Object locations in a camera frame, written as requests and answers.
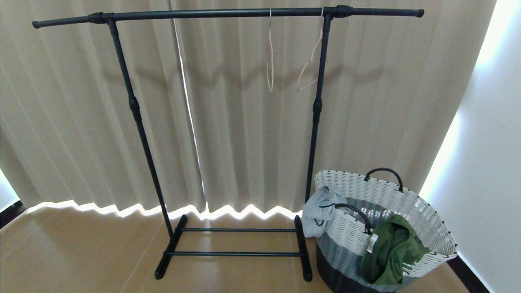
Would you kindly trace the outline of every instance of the laundry basket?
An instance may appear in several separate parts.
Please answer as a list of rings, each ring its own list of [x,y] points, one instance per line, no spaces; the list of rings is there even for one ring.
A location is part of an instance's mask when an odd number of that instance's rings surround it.
[[[399,185],[369,177],[373,172],[383,170],[395,174]],[[346,203],[365,214],[337,210],[326,233],[317,238],[318,271],[333,292],[396,292],[457,256],[457,244],[445,222],[430,204],[403,187],[395,171],[378,168],[364,176],[326,170],[317,173],[315,185],[317,190],[327,185],[337,186],[342,190]],[[360,269],[362,256],[371,238],[366,232],[366,221],[369,220],[375,227],[395,214],[408,220],[431,252],[404,273],[401,285],[368,284],[362,278]]]

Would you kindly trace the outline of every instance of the black garment rack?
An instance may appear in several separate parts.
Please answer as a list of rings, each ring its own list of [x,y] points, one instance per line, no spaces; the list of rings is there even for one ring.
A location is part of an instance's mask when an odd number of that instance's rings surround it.
[[[321,16],[324,18],[324,26],[322,28],[322,46],[320,51],[320,63],[318,67],[318,81],[315,102],[313,103],[313,128],[311,134],[311,146],[309,149],[309,161],[307,168],[306,181],[306,195],[305,201],[309,199],[311,191],[311,180],[313,175],[313,162],[315,160],[315,148],[317,143],[318,123],[320,121],[320,112],[322,110],[322,87],[324,85],[324,70],[326,66],[326,52],[329,39],[329,29],[333,18],[343,18],[351,15],[375,15],[375,16],[412,16],[422,17],[423,9],[379,9],[379,8],[353,8],[347,5],[338,5],[336,7],[319,7],[319,8],[267,8],[267,9],[212,9],[212,10],[172,10],[172,11],[144,11],[131,13],[93,13],[87,16],[60,18],[44,21],[33,21],[32,25],[35,28],[52,27],[69,25],[73,23],[106,23],[110,28],[110,33],[114,40],[116,53],[118,55],[121,73],[125,81],[127,93],[129,96],[129,105],[137,124],[143,149],[145,152],[148,167],[152,175],[154,187],[157,192],[157,197],[161,205],[163,218],[165,219],[166,228],[170,236],[170,242],[163,253],[157,269],[155,271],[155,278],[161,279],[166,272],[170,259],[173,255],[199,255],[199,256],[246,256],[246,257],[299,257],[302,263],[302,273],[304,280],[310,282],[312,280],[311,265],[309,263],[309,256],[307,253],[304,233],[302,231],[302,222],[298,216],[295,217],[294,229],[235,229],[235,228],[186,228],[188,217],[183,215],[175,229],[172,229],[172,224],[168,218],[167,208],[159,180],[157,178],[156,168],[150,153],[150,147],[146,138],[143,122],[141,121],[141,113],[139,110],[139,103],[134,96],[132,83],[123,56],[121,42],[119,40],[117,21],[122,20],[144,20],[144,19],[174,19],[174,18],[222,18],[222,17],[282,17],[282,16]],[[293,232],[296,233],[299,252],[202,252],[202,251],[176,251],[177,243],[183,232],[188,231],[226,231],[226,232]]]

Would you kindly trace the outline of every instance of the curtain fold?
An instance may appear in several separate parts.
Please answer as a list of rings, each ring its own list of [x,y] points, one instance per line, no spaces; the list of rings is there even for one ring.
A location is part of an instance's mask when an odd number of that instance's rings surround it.
[[[169,9],[168,1],[2,4],[2,140],[12,146],[2,149],[2,168],[25,205],[70,199],[120,210],[158,205],[108,27],[36,30],[31,21]],[[204,210],[173,22],[118,27],[168,208]],[[20,168],[13,168],[16,161]]]
[[[422,18],[334,19],[314,171],[391,167],[419,191],[456,112],[494,2],[355,1]],[[172,1],[173,9],[334,6],[331,1]],[[275,85],[268,89],[268,32]],[[316,85],[297,92],[319,17],[176,20],[210,211],[304,204]],[[303,75],[316,79],[320,49]],[[393,180],[387,174],[376,177]]]

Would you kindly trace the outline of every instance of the black baseboard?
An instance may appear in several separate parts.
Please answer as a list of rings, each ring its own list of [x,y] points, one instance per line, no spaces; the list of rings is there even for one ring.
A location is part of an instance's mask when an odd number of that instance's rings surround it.
[[[478,277],[470,270],[468,265],[460,258],[456,257],[447,262],[458,278],[463,282],[470,293],[490,293]]]
[[[17,216],[23,213],[26,208],[23,206],[21,201],[17,201],[10,207],[6,208],[0,213],[0,229],[4,228],[5,225],[9,224]]]

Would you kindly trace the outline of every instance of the green garment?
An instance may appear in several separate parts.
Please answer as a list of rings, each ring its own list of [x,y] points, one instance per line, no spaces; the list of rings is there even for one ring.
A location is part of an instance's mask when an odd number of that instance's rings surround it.
[[[376,226],[368,250],[362,257],[362,276],[373,285],[401,285],[412,267],[430,250],[400,215]]]

